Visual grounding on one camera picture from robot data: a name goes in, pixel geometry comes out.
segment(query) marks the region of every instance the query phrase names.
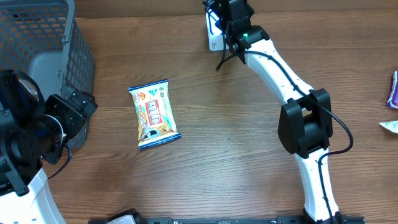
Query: brown tabletop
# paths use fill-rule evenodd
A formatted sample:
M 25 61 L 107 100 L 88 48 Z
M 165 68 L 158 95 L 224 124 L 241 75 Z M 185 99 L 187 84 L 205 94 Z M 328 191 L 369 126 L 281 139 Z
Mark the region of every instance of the brown tabletop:
M 217 73 L 204 16 L 80 19 L 96 60 L 99 108 L 86 145 L 50 180 L 67 223 L 129 208 L 145 217 L 264 218 L 300 215 L 296 161 L 277 136 L 280 106 L 237 58 Z M 330 158 L 342 213 L 398 222 L 398 135 L 379 122 L 398 69 L 398 9 L 256 14 L 297 74 L 331 95 L 354 135 L 351 152 Z M 168 78 L 183 138 L 140 152 L 129 86 Z M 330 149 L 348 144 L 334 123 Z M 45 164 L 48 175 L 56 166 Z

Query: purple snack bag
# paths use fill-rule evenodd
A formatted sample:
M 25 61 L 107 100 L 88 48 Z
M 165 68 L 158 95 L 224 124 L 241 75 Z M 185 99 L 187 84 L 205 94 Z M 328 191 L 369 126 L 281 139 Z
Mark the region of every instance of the purple snack bag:
M 392 76 L 392 86 L 390 98 L 387 100 L 387 107 L 398 110 L 398 86 L 397 86 L 398 71 L 394 72 Z

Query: white and blue package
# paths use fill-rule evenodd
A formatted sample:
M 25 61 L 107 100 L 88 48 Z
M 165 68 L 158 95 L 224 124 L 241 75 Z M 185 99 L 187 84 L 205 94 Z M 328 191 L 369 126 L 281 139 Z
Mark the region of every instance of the white and blue package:
M 169 81 L 129 88 L 138 118 L 140 150 L 180 139 L 169 100 Z

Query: wooden surface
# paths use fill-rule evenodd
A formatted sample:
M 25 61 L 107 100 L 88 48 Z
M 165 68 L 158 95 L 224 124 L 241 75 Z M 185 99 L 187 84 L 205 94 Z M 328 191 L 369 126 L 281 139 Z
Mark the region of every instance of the wooden surface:
M 203 0 L 75 0 L 82 18 L 181 16 L 204 13 Z M 396 0 L 249 0 L 256 12 L 397 8 Z
M 67 223 L 129 208 L 145 217 L 262 218 L 302 213 L 298 167 L 277 137 L 280 106 L 238 59 L 215 72 L 203 16 L 81 19 L 96 59 L 99 108 L 87 144 L 50 180 Z M 398 119 L 385 102 L 398 69 L 398 9 L 256 14 L 285 61 L 325 88 L 352 130 L 330 158 L 340 210 L 367 223 L 398 221 Z M 168 78 L 183 138 L 139 152 L 129 86 Z M 335 124 L 331 150 L 348 138 Z M 45 165 L 46 173 L 56 166 Z

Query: cable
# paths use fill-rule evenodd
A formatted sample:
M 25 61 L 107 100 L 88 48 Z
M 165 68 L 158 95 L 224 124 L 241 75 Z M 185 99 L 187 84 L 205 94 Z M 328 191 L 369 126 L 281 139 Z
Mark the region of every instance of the cable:
M 70 146 L 68 146 L 68 144 L 63 143 L 62 144 L 66 149 L 68 149 L 68 159 L 67 161 L 64 163 L 64 165 L 61 166 L 61 168 L 56 171 L 51 177 L 48 178 L 48 180 L 50 180 L 51 178 L 55 177 L 59 172 L 61 172 L 63 170 L 63 168 L 65 168 L 68 163 L 72 160 L 72 149 L 70 148 Z
M 330 216 L 330 220 L 331 220 L 331 224 L 334 224 L 334 219 L 333 219 L 333 214 L 331 213 L 331 208 L 330 208 L 330 204 L 329 204 L 329 200 L 328 197 L 326 195 L 326 189 L 325 189 L 325 183 L 323 181 L 323 174 L 322 174 L 322 159 L 324 159 L 326 156 L 331 156 L 331 155 L 337 155 L 337 154 L 342 154 L 342 153 L 346 153 L 348 152 L 354 145 L 354 137 L 351 134 L 351 131 L 348 129 L 348 127 L 345 125 L 345 123 L 339 119 L 339 117 L 337 117 L 335 114 L 333 114 L 330 110 L 326 109 L 324 106 L 322 106 L 321 104 L 319 104 L 318 102 L 316 102 L 314 99 L 312 99 L 310 96 L 308 96 L 307 94 L 305 94 L 292 80 L 292 78 L 289 76 L 289 74 L 287 73 L 287 71 L 285 70 L 285 68 L 278 62 L 278 60 L 276 60 L 273 56 L 271 55 L 267 55 L 265 53 L 262 52 L 255 52 L 255 51 L 245 51 L 245 52 L 240 52 L 238 54 L 234 54 L 231 55 L 229 57 L 227 57 L 226 59 L 222 60 L 216 68 L 216 71 L 218 71 L 221 66 L 223 66 L 223 64 L 225 62 L 227 62 L 228 60 L 231 60 L 232 58 L 238 56 L 238 55 L 245 55 L 245 54 L 256 54 L 256 55 L 261 55 L 264 56 L 266 58 L 268 58 L 269 60 L 273 61 L 284 73 L 284 75 L 286 76 L 286 78 L 288 79 L 288 81 L 290 82 L 290 84 L 294 87 L 295 90 L 297 90 L 301 95 L 303 95 L 304 97 L 307 97 L 308 99 L 310 99 L 310 101 L 312 103 L 314 103 L 315 105 L 317 105 L 319 108 L 321 108 L 322 110 L 326 111 L 335 121 L 337 121 L 337 123 L 339 123 L 341 125 L 341 127 L 347 132 L 347 135 L 349 137 L 349 145 L 346 149 L 344 150 L 340 150 L 340 151 L 335 151 L 335 152 L 328 152 L 324 155 L 322 155 L 319 158 L 319 161 L 317 161 L 318 163 L 318 170 L 319 170 L 319 176 L 320 176 L 320 182 L 321 182 L 321 187 L 322 187 L 322 192 L 323 192 L 323 199 L 326 202 L 326 206 L 328 208 L 328 212 L 329 212 L 329 216 Z

